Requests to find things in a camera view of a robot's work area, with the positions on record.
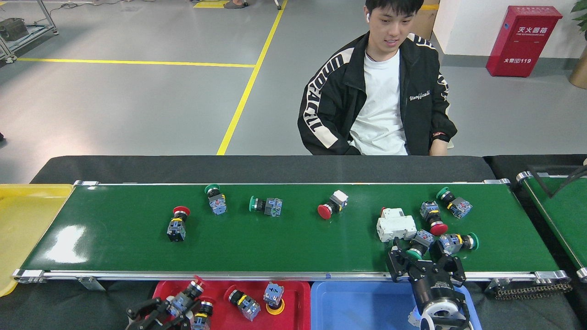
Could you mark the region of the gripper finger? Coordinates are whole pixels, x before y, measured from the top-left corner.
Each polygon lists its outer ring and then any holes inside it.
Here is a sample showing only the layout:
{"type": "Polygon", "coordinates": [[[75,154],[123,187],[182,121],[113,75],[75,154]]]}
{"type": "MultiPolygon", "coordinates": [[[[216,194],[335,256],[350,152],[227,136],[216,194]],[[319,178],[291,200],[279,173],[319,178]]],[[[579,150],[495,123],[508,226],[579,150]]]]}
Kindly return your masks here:
{"type": "Polygon", "coordinates": [[[410,267],[414,264],[415,259],[402,249],[399,238],[394,238],[390,242],[386,259],[386,265],[392,281],[399,282],[399,278],[408,274],[410,267]]]}
{"type": "Polygon", "coordinates": [[[457,286],[462,286],[466,281],[464,268],[459,257],[452,256],[445,251],[443,243],[434,242],[431,246],[431,260],[443,271],[451,273],[451,278],[457,286]]]}
{"type": "Polygon", "coordinates": [[[167,313],[152,313],[145,318],[138,318],[130,322],[127,330],[190,330],[191,322],[186,315],[173,317],[167,313]]]}
{"type": "Polygon", "coordinates": [[[157,312],[157,319],[161,322],[167,322],[172,319],[168,307],[170,307],[170,301],[167,299],[152,298],[126,308],[126,315],[129,322],[137,322],[146,319],[151,313],[157,312]]]}

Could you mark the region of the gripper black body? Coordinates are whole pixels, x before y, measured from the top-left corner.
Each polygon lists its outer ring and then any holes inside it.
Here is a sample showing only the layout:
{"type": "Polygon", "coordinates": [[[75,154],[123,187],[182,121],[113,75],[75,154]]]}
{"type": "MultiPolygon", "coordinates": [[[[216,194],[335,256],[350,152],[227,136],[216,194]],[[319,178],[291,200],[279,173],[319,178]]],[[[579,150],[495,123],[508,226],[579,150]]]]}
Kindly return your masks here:
{"type": "Polygon", "coordinates": [[[408,271],[415,302],[419,311],[431,303],[448,302],[459,311],[464,295],[455,291],[451,273],[440,269],[436,263],[417,260],[408,271]]]}

